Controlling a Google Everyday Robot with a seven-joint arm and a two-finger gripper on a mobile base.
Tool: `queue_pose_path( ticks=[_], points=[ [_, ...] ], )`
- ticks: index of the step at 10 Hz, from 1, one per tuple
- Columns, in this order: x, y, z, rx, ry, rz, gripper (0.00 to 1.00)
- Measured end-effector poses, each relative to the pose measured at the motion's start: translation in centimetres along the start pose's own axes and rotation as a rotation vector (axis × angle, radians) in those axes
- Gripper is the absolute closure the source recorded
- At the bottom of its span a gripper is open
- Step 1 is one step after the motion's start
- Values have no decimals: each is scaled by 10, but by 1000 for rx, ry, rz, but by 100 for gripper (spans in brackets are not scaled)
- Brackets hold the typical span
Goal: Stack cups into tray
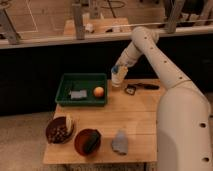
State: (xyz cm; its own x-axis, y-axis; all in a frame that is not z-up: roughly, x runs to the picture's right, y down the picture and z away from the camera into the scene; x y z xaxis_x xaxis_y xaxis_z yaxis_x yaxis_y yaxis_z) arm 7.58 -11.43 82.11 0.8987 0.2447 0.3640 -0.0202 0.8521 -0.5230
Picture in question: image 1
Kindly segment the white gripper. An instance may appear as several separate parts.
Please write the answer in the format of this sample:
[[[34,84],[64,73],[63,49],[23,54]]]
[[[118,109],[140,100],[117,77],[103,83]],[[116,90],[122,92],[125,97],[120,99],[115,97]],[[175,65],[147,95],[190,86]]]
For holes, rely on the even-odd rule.
[[[114,87],[120,87],[125,76],[127,75],[128,68],[126,66],[115,65],[111,69],[111,81]]]

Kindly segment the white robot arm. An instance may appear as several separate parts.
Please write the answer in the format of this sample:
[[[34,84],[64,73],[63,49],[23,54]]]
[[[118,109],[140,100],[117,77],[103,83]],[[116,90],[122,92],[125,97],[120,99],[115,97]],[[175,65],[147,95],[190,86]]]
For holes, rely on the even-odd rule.
[[[211,105],[195,83],[158,47],[159,34],[136,27],[111,69],[119,87],[128,69],[146,57],[165,92],[157,106],[157,171],[213,171]]]

